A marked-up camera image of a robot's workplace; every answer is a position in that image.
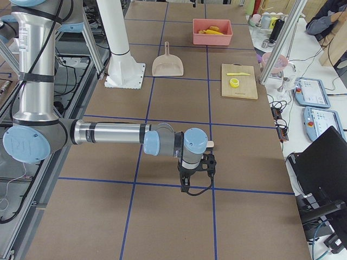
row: pink dustpan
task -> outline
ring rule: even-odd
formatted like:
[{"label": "pink dustpan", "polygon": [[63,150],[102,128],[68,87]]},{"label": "pink dustpan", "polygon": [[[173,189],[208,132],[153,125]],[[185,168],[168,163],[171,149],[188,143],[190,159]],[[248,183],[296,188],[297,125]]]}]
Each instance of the pink dustpan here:
[{"label": "pink dustpan", "polygon": [[152,75],[160,76],[183,76],[183,63],[181,59],[175,55],[171,55],[169,51],[169,42],[165,42],[165,54],[153,61]]}]

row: cup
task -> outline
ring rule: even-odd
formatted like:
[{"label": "cup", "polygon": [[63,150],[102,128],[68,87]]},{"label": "cup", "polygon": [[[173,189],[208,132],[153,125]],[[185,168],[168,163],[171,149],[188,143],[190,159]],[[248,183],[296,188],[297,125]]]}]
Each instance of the cup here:
[{"label": "cup", "polygon": [[271,17],[268,15],[264,15],[261,19],[261,28],[262,29],[269,29],[271,23]]}]

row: bottle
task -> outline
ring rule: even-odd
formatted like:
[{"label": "bottle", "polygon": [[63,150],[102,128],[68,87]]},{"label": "bottle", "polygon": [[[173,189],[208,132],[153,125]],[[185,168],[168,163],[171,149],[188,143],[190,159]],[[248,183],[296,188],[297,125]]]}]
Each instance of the bottle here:
[{"label": "bottle", "polygon": [[263,17],[261,19],[261,28],[262,29],[269,29],[270,22],[271,22],[271,17],[269,17],[268,15],[263,15]]},{"label": "bottle", "polygon": [[276,42],[276,40],[278,38],[278,35],[280,34],[281,29],[283,27],[284,18],[285,18],[285,16],[281,16],[276,21],[275,27],[273,28],[272,33],[271,33],[270,38],[269,38],[270,43],[275,43]]}]

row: table surface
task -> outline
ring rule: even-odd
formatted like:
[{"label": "table surface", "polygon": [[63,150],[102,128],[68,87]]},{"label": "table surface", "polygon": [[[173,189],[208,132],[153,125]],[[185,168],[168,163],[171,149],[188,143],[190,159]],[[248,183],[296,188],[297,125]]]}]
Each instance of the table surface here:
[{"label": "table surface", "polygon": [[[192,19],[230,19],[230,46],[192,45]],[[146,63],[141,90],[100,81],[85,121],[167,122],[214,140],[215,185],[180,193],[177,160],[139,145],[73,146],[26,259],[310,259],[268,106],[221,96],[221,64],[260,69],[243,8],[134,2],[126,15],[132,56]],[[152,77],[169,41],[183,77]],[[191,178],[192,192],[209,185]]]},{"label": "table surface", "polygon": [[[314,36],[308,35],[305,32],[306,22],[303,18],[299,19],[297,31],[295,33],[294,41],[292,50],[290,52],[290,60],[293,60],[292,62],[295,64],[297,70],[299,71],[297,73],[298,76],[308,77],[312,79],[320,79],[322,80],[325,88],[334,89],[334,86],[332,84],[332,81],[334,81],[335,90],[326,90],[328,94],[338,94],[338,93],[346,93],[347,89],[344,83],[341,81],[340,78],[338,78],[338,75],[334,68],[332,67],[322,67],[319,58],[323,54],[323,52],[319,52],[321,50],[321,47],[319,43],[317,42],[316,38]],[[269,31],[254,31],[253,28],[249,27],[250,33],[252,35],[252,41],[256,48],[269,52],[272,51],[272,48],[268,47],[266,49],[261,47],[261,43],[264,39],[268,38]],[[290,42],[290,37],[286,41],[286,45],[284,46],[282,50],[282,54],[287,56],[288,53],[288,46]],[[306,60],[309,57],[314,57],[316,54],[318,55],[315,58],[310,58],[307,61],[296,61],[296,60]],[[289,76],[292,74],[291,68],[286,68],[284,70],[284,76]],[[280,82],[276,80],[269,79],[266,84],[266,89],[268,94],[272,95],[272,97],[275,98],[275,100],[278,100],[277,95],[277,88],[280,86]],[[329,96],[329,100],[331,102],[331,108],[330,110],[337,111],[342,123],[342,126],[344,129],[347,128],[347,113],[346,113],[346,96],[339,96],[339,97],[331,97]],[[299,106],[297,102],[291,102],[287,108],[284,109],[282,113],[282,117],[289,122],[290,121],[290,131],[289,131],[289,141],[284,143],[284,149],[283,149],[283,155],[284,157],[287,157],[292,152],[302,152],[304,151],[311,143],[312,141],[308,138],[305,127],[304,127],[304,121],[303,121],[303,112],[304,107]],[[301,194],[301,190],[297,184],[295,174],[289,165],[287,163],[287,170],[291,177],[291,183],[293,190],[296,195]],[[323,241],[328,236],[322,237],[316,244],[315,244],[315,256],[320,256],[327,247],[323,244]],[[340,252],[337,255],[334,255],[332,253],[329,253],[324,257],[324,259],[327,260],[343,260],[347,259],[347,250],[344,249],[342,252]]]}]

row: black device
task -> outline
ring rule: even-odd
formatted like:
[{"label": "black device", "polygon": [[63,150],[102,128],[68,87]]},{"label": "black device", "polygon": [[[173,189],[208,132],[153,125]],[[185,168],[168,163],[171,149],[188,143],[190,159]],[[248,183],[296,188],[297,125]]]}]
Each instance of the black device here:
[{"label": "black device", "polygon": [[309,211],[311,219],[326,216],[347,248],[347,142],[331,126],[289,161],[304,193],[311,193],[319,204]]},{"label": "black device", "polygon": [[270,35],[270,38],[269,38],[270,43],[276,42],[276,40],[277,40],[277,38],[281,32],[281,29],[283,27],[283,24],[284,24],[284,17],[281,17],[278,20],[276,20],[275,26],[274,26],[272,33]]}]

